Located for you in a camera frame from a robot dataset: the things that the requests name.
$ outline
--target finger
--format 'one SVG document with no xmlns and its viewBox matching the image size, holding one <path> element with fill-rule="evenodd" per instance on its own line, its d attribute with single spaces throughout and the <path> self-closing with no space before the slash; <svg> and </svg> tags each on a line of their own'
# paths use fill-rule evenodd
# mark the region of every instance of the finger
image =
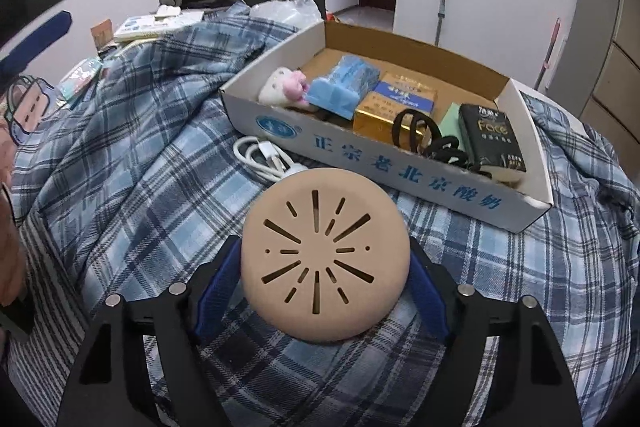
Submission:
<svg viewBox="0 0 640 427">
<path fill-rule="evenodd" d="M 24 256 L 22 252 L 18 252 L 17 262 L 15 263 L 14 272 L 9 281 L 9 284 L 6 287 L 6 291 L 4 292 L 4 296 L 2 298 L 2 305 L 8 306 L 20 295 L 20 291 L 22 290 L 22 286 L 24 284 L 24 274 L 26 272 L 26 264 L 24 261 Z"/>
<path fill-rule="evenodd" d="M 14 278 L 17 257 L 12 253 L 5 257 L 0 263 L 0 304 L 6 306 L 6 294 L 11 281 Z"/>
</svg>

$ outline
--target blue packaged item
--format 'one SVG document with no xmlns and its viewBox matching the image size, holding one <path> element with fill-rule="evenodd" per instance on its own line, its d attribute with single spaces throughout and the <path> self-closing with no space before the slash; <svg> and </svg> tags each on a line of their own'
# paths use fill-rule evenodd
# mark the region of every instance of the blue packaged item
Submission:
<svg viewBox="0 0 640 427">
<path fill-rule="evenodd" d="M 309 103 L 347 120 L 365 95 L 376 87 L 380 70 L 354 55 L 345 55 L 327 76 L 319 76 L 306 94 Z"/>
</svg>

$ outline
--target cabinet drawer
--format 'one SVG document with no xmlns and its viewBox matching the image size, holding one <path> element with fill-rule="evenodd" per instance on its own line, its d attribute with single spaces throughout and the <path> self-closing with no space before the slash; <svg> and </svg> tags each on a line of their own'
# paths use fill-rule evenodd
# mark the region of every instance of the cabinet drawer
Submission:
<svg viewBox="0 0 640 427">
<path fill-rule="evenodd" d="M 614 44 L 593 96 L 640 139 L 640 70 Z"/>
<path fill-rule="evenodd" d="M 640 177 L 640 143 L 593 99 L 587 102 L 580 119 L 611 142 L 623 171 L 632 181 L 637 181 Z"/>
<path fill-rule="evenodd" d="M 640 0 L 622 0 L 616 44 L 640 66 Z"/>
</svg>

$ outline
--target gray floor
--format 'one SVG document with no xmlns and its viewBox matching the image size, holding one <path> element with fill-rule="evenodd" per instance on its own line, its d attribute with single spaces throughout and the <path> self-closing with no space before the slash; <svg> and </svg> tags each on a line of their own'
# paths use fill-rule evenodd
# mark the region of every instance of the gray floor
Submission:
<svg viewBox="0 0 640 427">
<path fill-rule="evenodd" d="M 354 6 L 338 14 L 338 19 L 347 24 L 365 26 L 390 32 L 394 28 L 394 13 L 380 8 Z"/>
</svg>

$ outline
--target box logo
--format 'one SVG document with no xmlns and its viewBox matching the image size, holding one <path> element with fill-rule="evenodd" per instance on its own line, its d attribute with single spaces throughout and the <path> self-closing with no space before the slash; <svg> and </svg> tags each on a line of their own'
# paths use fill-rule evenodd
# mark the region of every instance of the box logo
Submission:
<svg viewBox="0 0 640 427">
<path fill-rule="evenodd" d="M 478 114 L 480 116 L 482 116 L 483 118 L 497 118 L 498 117 L 498 112 L 489 109 L 488 107 L 482 107 L 481 105 L 478 106 Z"/>
<path fill-rule="evenodd" d="M 288 123 L 282 120 L 276 120 L 270 116 L 258 116 L 255 119 L 255 123 L 257 123 L 263 131 L 278 138 L 295 138 L 300 130 L 300 127 L 296 129 Z"/>
</svg>

